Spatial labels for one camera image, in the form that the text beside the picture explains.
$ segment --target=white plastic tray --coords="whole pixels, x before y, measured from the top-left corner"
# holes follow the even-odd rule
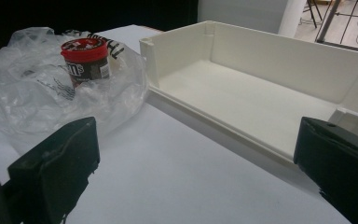
[[[289,161],[302,117],[358,133],[358,52],[214,21],[140,42],[152,91]]]

